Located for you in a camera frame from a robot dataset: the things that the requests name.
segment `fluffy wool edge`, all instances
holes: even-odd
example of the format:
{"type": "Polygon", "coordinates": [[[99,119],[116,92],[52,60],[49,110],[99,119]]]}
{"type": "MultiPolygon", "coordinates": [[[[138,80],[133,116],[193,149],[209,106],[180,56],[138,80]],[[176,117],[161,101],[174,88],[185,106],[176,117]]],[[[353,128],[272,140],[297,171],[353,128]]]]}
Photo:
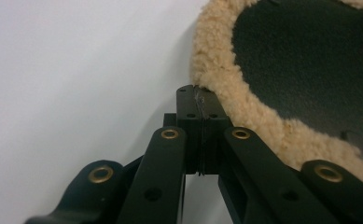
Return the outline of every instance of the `fluffy wool edge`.
{"type": "MultiPolygon", "coordinates": [[[[363,0],[342,0],[363,8],[363,0]]],[[[200,14],[193,40],[192,84],[216,93],[234,126],[256,132],[288,166],[300,169],[306,161],[334,162],[363,181],[359,150],[336,137],[316,132],[297,119],[281,119],[263,104],[243,81],[232,52],[232,29],[240,13],[257,0],[211,0],[200,14]]]]}

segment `screw hole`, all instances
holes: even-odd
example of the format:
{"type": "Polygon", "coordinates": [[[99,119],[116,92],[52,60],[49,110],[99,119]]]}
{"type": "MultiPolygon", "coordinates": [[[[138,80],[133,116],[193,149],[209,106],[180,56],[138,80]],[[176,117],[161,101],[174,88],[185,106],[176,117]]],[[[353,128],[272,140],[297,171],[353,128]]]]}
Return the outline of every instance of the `screw hole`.
{"type": "Polygon", "coordinates": [[[146,199],[150,202],[156,202],[159,198],[161,198],[161,190],[158,188],[151,188],[146,190],[144,193],[146,199]]]}
{"type": "Polygon", "coordinates": [[[338,171],[329,166],[316,165],[314,171],[318,176],[329,182],[339,183],[343,181],[343,176],[338,171]]]}
{"type": "Polygon", "coordinates": [[[89,173],[88,179],[95,184],[104,183],[114,174],[114,170],[107,166],[99,166],[89,173]]]}
{"type": "Polygon", "coordinates": [[[174,139],[178,137],[178,131],[173,129],[167,129],[161,132],[161,137],[166,139],[174,139]]]}
{"type": "Polygon", "coordinates": [[[244,131],[244,130],[234,130],[233,132],[231,132],[231,134],[239,139],[247,139],[250,137],[250,133],[244,131]]]}

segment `white background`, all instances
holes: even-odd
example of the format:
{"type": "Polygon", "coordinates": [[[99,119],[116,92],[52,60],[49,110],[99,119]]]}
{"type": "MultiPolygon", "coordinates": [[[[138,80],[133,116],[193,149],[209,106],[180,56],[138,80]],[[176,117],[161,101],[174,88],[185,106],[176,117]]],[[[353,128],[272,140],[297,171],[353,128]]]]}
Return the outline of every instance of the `white background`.
{"type": "MultiPolygon", "coordinates": [[[[141,156],[189,84],[206,1],[0,1],[0,224],[51,212],[98,160],[141,156]]],[[[231,223],[216,176],[189,178],[184,223],[231,223]]]]}

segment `sheepskin pad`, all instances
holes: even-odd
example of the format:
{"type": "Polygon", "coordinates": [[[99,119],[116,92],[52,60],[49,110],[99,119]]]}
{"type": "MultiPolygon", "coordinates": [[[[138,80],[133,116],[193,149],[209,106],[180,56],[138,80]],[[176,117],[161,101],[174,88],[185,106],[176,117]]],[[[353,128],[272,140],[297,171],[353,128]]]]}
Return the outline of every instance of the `sheepskin pad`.
{"type": "MultiPolygon", "coordinates": [[[[286,165],[294,169],[300,169],[306,161],[331,161],[344,167],[363,181],[363,157],[360,155],[360,150],[334,134],[331,127],[336,125],[324,123],[325,125],[314,126],[317,122],[304,119],[303,113],[287,114],[285,116],[284,110],[282,111],[280,107],[274,106],[275,104],[270,102],[271,99],[277,99],[272,101],[278,102],[281,95],[275,94],[273,98],[266,95],[266,100],[263,100],[264,95],[257,94],[259,88],[258,90],[254,89],[253,78],[249,76],[249,74],[253,74],[254,65],[248,66],[248,63],[253,63],[254,60],[244,61],[238,59],[238,56],[242,55],[242,53],[237,53],[240,49],[234,49],[232,38],[234,37],[233,29],[239,16],[248,12],[248,10],[254,9],[259,4],[282,4],[281,1],[211,0],[203,8],[196,25],[191,62],[192,83],[215,92],[225,112],[230,116],[233,125],[255,131],[286,165]]],[[[340,3],[332,2],[338,4],[339,7],[344,7],[340,3]]],[[[363,0],[342,0],[342,3],[350,8],[353,7],[355,11],[363,10],[363,0]]],[[[243,49],[243,55],[249,53],[250,58],[256,57],[256,61],[267,59],[266,56],[255,55],[257,54],[256,50],[243,49]]],[[[267,79],[268,77],[265,77],[259,83],[264,85],[267,79]]],[[[323,75],[322,78],[318,78],[318,84],[315,84],[319,85],[319,80],[325,81],[326,77],[323,75]]],[[[308,105],[305,105],[305,107],[306,114],[313,110],[308,105]]],[[[330,111],[336,114],[336,111],[333,110],[337,108],[334,106],[330,111]]],[[[358,119],[360,118],[355,119],[356,126],[352,126],[351,129],[356,129],[358,125],[361,125],[362,121],[358,121],[358,119]]],[[[353,124],[352,119],[347,119],[347,121],[342,128],[353,124]]]]}

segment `black linkage arm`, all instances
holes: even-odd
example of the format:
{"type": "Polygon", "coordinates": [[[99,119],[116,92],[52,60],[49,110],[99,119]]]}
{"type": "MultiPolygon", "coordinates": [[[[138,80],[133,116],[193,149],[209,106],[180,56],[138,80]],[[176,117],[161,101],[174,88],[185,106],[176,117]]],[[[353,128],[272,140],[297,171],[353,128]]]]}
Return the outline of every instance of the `black linkage arm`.
{"type": "Polygon", "coordinates": [[[56,209],[26,224],[182,222],[185,174],[218,175],[234,223],[363,223],[363,183],[328,161],[284,165],[251,130],[233,127],[216,96],[177,90],[144,156],[122,167],[96,161],[56,209]]]}

